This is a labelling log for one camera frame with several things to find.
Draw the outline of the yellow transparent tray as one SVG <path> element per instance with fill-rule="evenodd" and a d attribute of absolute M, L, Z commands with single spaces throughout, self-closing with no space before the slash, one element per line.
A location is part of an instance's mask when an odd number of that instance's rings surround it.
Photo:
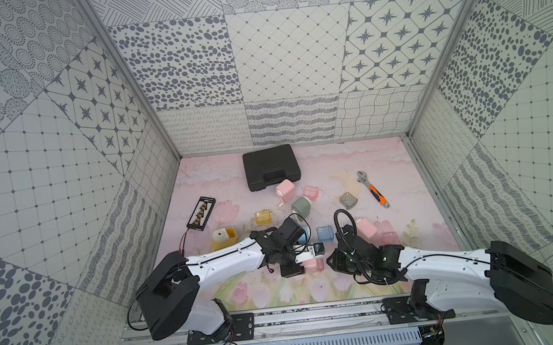
<path fill-rule="evenodd" d="M 255 213 L 254 220 L 256 225 L 259 227 L 266 227 L 273 224 L 273 216 L 270 210 L 262 210 Z"/>

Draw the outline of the yellow pencil sharpener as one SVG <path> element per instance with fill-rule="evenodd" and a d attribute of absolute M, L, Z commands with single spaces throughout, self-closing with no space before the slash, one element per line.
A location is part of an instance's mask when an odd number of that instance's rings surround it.
<path fill-rule="evenodd" d="M 235 245 L 238 242 L 238 235 L 233 227 L 217 229 L 212 234 L 212 248 L 213 251 L 219 251 L 230 246 Z"/>

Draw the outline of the pink pencil sharpener front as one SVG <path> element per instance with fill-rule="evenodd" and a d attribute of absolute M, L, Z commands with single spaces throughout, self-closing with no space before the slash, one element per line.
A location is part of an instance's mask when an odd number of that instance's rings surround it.
<path fill-rule="evenodd" d="M 374 226 L 374 224 L 368 219 L 357 219 L 355 224 L 357 228 L 357 236 L 369 242 L 371 242 L 378 233 L 377 227 Z"/>

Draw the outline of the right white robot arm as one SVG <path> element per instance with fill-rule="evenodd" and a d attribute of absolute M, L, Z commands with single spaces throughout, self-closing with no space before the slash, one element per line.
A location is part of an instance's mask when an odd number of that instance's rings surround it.
<path fill-rule="evenodd" d="M 327 259 L 334 271 L 360 284 L 410 282 L 410 296 L 385 302 L 399 319 L 452 319 L 462 309 L 507 311 L 531 323 L 553 325 L 553 272 L 504 241 L 465 252 L 437 252 L 401 245 L 356 249 L 340 245 Z"/>

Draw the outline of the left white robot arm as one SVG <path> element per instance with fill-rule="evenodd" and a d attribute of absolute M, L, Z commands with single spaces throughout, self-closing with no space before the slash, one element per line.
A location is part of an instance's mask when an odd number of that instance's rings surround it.
<path fill-rule="evenodd" d="M 136 300 L 150 337 L 162 341 L 181 327 L 206 336 L 223 338 L 232 318 L 221 301 L 204 300 L 201 292 L 242 273 L 267 265 L 298 266 L 305 247 L 298 241 L 306 230 L 292 217 L 280 227 L 254 230 L 242 241 L 208 255 L 165 256 L 137 288 Z"/>

